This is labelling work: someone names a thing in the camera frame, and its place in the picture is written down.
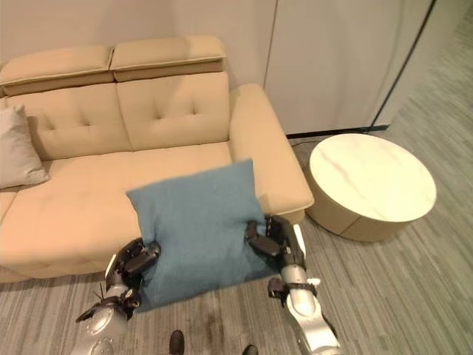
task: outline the blue pillow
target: blue pillow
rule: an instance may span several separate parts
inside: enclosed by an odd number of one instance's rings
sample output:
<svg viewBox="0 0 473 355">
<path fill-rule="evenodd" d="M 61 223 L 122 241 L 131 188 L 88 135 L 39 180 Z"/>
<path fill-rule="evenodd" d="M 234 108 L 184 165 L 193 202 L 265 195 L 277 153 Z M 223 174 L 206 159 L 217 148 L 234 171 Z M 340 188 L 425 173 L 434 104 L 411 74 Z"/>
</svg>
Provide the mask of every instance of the blue pillow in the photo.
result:
<svg viewBox="0 0 473 355">
<path fill-rule="evenodd" d="M 264 230 L 251 160 L 126 193 L 145 244 L 161 255 L 144 274 L 140 311 L 276 272 L 245 242 L 249 220 Z"/>
</svg>

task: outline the white marble tabletop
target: white marble tabletop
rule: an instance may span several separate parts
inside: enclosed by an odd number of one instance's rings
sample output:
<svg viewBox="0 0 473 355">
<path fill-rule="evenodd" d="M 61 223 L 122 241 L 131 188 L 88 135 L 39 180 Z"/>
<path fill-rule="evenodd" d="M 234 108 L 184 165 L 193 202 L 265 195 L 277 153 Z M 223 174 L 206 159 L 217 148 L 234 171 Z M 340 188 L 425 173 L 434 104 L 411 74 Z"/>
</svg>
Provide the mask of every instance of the white marble tabletop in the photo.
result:
<svg viewBox="0 0 473 355">
<path fill-rule="evenodd" d="M 332 200 L 375 220 L 415 220 L 437 196 L 432 176 L 414 155 L 371 135 L 325 139 L 312 151 L 310 171 Z"/>
</svg>

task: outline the white wall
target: white wall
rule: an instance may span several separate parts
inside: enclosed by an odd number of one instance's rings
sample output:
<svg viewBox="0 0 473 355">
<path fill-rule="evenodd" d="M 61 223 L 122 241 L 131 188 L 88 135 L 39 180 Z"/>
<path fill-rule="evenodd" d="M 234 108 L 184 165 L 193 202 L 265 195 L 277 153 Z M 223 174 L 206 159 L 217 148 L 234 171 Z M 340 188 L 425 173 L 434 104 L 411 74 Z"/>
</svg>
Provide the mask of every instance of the white wall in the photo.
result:
<svg viewBox="0 0 473 355">
<path fill-rule="evenodd" d="M 369 125 L 430 1 L 279 0 L 277 18 L 287 21 L 275 30 L 271 57 L 278 58 L 270 61 L 266 89 L 286 133 Z M 471 3 L 437 0 L 377 125 L 392 120 Z M 276 0 L 0 0 L 0 63 L 57 47 L 214 34 L 226 48 L 231 86 L 263 84 L 275 7 Z M 370 38 L 378 39 L 378 54 Z M 293 66 L 294 58 L 305 68 Z M 283 69 L 291 65 L 285 77 Z M 323 81 L 318 92 L 310 91 L 311 80 Z M 294 89 L 278 97 L 276 89 L 288 84 Z M 301 85 L 304 95 L 295 95 Z"/>
<path fill-rule="evenodd" d="M 279 0 L 265 89 L 285 132 L 369 126 L 430 1 Z"/>
<path fill-rule="evenodd" d="M 0 61 L 38 50 L 213 34 L 231 85 L 263 82 L 276 0 L 0 0 Z"/>
</svg>

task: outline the baseboard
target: baseboard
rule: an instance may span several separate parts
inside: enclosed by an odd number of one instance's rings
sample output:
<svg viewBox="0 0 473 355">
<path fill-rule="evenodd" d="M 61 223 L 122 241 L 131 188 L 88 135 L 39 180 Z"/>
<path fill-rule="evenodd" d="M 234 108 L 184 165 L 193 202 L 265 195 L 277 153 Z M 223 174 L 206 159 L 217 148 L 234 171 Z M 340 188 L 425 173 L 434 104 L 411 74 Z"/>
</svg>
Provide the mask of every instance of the baseboard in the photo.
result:
<svg viewBox="0 0 473 355">
<path fill-rule="evenodd" d="M 372 132 L 372 131 L 384 131 L 388 127 L 389 127 L 389 124 L 373 126 L 373 127 L 368 126 L 368 127 L 346 128 L 346 129 L 332 129 L 330 131 L 293 133 L 290 135 L 286 135 L 286 137 L 288 139 L 292 139 L 292 138 L 317 137 L 320 135 L 340 135 L 342 133 L 365 133 L 365 132 Z"/>
</svg>

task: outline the cabinet door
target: cabinet door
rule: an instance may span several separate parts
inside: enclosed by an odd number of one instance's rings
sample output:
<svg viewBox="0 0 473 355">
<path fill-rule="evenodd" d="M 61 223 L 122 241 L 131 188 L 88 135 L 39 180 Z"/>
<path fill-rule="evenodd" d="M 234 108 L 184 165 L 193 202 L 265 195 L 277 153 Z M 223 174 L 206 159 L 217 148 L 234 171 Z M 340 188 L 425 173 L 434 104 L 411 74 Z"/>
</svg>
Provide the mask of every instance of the cabinet door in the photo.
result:
<svg viewBox="0 0 473 355">
<path fill-rule="evenodd" d="M 287 134 L 369 126 L 431 0 L 279 0 L 265 89 Z"/>
</svg>

